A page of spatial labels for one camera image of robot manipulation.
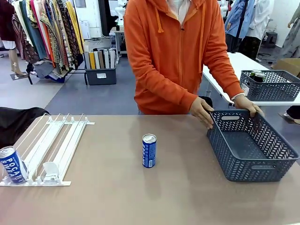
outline mannequin hand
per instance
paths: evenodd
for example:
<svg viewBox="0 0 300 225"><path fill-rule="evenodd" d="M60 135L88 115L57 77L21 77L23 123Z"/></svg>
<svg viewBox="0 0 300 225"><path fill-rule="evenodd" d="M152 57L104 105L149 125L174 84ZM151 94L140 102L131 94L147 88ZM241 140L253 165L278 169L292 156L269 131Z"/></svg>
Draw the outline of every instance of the mannequin hand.
<svg viewBox="0 0 300 225"><path fill-rule="evenodd" d="M231 23L228 23L227 26L226 26L226 30L229 30L230 26L231 26Z"/></svg>
<svg viewBox="0 0 300 225"><path fill-rule="evenodd" d="M263 111L257 105L254 105L253 102L251 102L244 95L238 95L235 97L234 104L237 109L248 109L251 117L254 117L255 113L260 113L262 116L264 116Z"/></svg>
<svg viewBox="0 0 300 225"><path fill-rule="evenodd" d="M214 111L214 109L211 108L204 99L197 97L192 103L190 112L193 116L203 122L208 129L212 129L214 122L206 110L211 112Z"/></svg>

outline white skirt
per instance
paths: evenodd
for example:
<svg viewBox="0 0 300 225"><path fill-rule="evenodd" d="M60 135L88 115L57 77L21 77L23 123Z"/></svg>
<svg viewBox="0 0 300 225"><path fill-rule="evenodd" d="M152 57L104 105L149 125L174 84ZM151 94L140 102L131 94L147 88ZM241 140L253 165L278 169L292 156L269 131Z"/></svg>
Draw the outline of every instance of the white skirt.
<svg viewBox="0 0 300 225"><path fill-rule="evenodd" d="M5 47L6 49L13 50L13 49L16 48L15 42L14 42L14 41L2 41L2 42L3 42L4 47Z"/></svg>

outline maroon sweater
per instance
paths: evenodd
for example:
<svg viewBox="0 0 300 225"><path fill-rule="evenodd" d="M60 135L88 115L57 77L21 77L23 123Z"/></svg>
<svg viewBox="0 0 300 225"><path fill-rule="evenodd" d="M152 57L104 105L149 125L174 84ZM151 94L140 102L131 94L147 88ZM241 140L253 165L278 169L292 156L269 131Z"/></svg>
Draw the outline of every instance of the maroon sweater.
<svg viewBox="0 0 300 225"><path fill-rule="evenodd" d="M11 22L15 8L7 1L0 0L0 38L2 41L15 41L15 32Z"/></svg>

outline book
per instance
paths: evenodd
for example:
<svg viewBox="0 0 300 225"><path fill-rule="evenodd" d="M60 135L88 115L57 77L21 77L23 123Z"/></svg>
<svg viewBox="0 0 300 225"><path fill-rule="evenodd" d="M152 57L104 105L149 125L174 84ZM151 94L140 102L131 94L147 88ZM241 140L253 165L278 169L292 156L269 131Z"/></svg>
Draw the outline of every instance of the book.
<svg viewBox="0 0 300 225"><path fill-rule="evenodd" d="M113 49L110 49L109 54L111 56L111 69L114 69L114 67L115 67L115 51Z"/></svg>
<svg viewBox="0 0 300 225"><path fill-rule="evenodd" d="M86 69L90 69L90 55L89 55L89 53L85 52L84 57L85 57Z"/></svg>
<svg viewBox="0 0 300 225"><path fill-rule="evenodd" d="M109 69L110 65L109 65L109 56L108 56L108 50L104 49L104 59L105 59L105 68Z"/></svg>
<svg viewBox="0 0 300 225"><path fill-rule="evenodd" d="M90 55L90 68L96 69L94 52L90 52L89 55Z"/></svg>
<svg viewBox="0 0 300 225"><path fill-rule="evenodd" d="M105 69L102 50L98 51L98 57L99 57L99 62L100 62L100 68Z"/></svg>
<svg viewBox="0 0 300 225"><path fill-rule="evenodd" d="M98 57L98 51L94 52L94 55L95 55L96 69L100 69L100 62L99 62L99 57Z"/></svg>

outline label on bin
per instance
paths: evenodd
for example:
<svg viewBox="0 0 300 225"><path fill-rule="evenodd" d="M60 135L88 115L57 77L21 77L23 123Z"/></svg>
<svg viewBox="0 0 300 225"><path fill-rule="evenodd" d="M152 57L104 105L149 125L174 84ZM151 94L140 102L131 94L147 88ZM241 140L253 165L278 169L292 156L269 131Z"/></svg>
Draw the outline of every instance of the label on bin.
<svg viewBox="0 0 300 225"><path fill-rule="evenodd" d="M249 93L249 87L246 84L242 84L242 90L245 92L245 95L247 96Z"/></svg>
<svg viewBox="0 0 300 225"><path fill-rule="evenodd" d="M97 74L98 79L106 78L106 74Z"/></svg>

